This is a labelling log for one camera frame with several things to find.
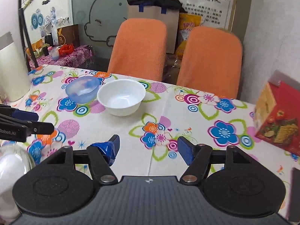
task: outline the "table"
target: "table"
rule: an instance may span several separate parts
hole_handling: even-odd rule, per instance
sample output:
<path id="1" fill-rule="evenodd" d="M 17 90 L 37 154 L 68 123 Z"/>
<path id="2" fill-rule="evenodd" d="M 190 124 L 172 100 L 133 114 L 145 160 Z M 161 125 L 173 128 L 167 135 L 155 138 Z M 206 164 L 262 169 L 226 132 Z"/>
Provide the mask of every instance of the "table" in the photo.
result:
<path id="1" fill-rule="evenodd" d="M 111 168 L 119 180 L 123 175 L 180 178 L 187 165 L 177 152 L 179 136 L 220 150 L 233 144 L 283 180 L 286 197 L 279 213 L 286 216 L 291 169 L 299 168 L 300 159 L 254 136 L 254 105 L 161 82 L 55 65 L 43 65 L 29 76 L 30 91 L 11 105 L 36 112 L 40 121 L 55 126 L 50 136 L 32 135 L 26 143 L 18 143 L 37 164 L 62 146 L 85 149 L 118 134 L 120 150 Z M 146 97 L 132 115 L 112 116 L 97 100 L 81 105 L 68 99 L 67 84 L 83 76 L 97 77 L 100 84 L 135 79 L 146 88 Z M 220 128 L 227 133 L 220 134 Z M 221 168 L 221 164 L 212 165 L 210 174 Z M 76 169 L 89 175 L 87 165 L 76 165 Z"/>
<path id="2" fill-rule="evenodd" d="M 91 49 L 88 46 L 79 46 L 74 49 L 74 52 L 65 57 L 60 57 L 57 61 L 53 61 L 50 54 L 48 56 L 41 56 L 37 58 L 37 64 L 39 66 L 43 64 L 49 64 L 66 67 L 78 67 L 79 65 L 83 64 L 85 61 L 91 58 Z M 35 68 L 34 62 L 32 60 L 30 60 L 29 65 L 31 69 Z"/>

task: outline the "black cloth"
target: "black cloth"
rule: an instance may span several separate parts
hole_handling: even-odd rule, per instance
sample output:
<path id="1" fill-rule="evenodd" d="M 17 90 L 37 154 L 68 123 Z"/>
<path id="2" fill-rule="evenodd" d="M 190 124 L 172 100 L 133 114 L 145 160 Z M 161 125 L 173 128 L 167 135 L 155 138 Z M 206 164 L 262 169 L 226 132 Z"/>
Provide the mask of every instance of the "black cloth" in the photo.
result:
<path id="1" fill-rule="evenodd" d="M 140 5 L 146 3 L 150 6 L 179 10 L 180 13 L 186 13 L 179 0 L 127 0 L 127 2 L 129 5 Z"/>

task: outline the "white cylinder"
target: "white cylinder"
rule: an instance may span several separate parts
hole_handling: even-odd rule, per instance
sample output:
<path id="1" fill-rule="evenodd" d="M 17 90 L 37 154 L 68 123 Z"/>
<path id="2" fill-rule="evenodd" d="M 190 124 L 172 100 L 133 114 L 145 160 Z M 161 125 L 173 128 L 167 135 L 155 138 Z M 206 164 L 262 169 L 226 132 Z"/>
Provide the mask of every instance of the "white cylinder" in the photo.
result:
<path id="1" fill-rule="evenodd" d="M 0 37 L 0 84 L 9 101 L 16 101 L 30 90 L 25 59 L 21 57 L 10 32 Z"/>
<path id="2" fill-rule="evenodd" d="M 22 147 L 13 144 L 0 147 L 0 217 L 6 224 L 20 215 L 12 194 L 13 186 L 34 166 L 34 160 Z"/>

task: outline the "white bowl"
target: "white bowl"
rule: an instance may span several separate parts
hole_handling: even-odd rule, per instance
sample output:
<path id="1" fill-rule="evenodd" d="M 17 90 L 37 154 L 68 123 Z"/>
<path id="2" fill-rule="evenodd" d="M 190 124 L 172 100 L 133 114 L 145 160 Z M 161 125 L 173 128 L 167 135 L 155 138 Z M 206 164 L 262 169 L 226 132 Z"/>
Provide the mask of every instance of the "white bowl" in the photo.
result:
<path id="1" fill-rule="evenodd" d="M 146 89 L 140 82 L 117 79 L 100 86 L 97 99 L 110 114 L 128 116 L 139 108 L 145 95 Z"/>

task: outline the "brown bag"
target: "brown bag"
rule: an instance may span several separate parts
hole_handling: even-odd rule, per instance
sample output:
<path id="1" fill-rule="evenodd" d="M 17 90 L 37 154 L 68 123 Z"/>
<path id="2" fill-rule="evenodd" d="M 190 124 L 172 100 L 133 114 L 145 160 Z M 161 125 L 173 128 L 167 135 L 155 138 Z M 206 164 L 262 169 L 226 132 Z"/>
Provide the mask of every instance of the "brown bag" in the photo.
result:
<path id="1" fill-rule="evenodd" d="M 167 45 L 166 52 L 174 53 L 179 10 L 162 9 L 156 6 L 132 5 L 128 8 L 128 18 L 157 19 L 167 26 Z"/>
<path id="2" fill-rule="evenodd" d="M 74 48 L 80 46 L 78 25 L 69 25 L 57 29 L 58 45 L 73 44 Z"/>

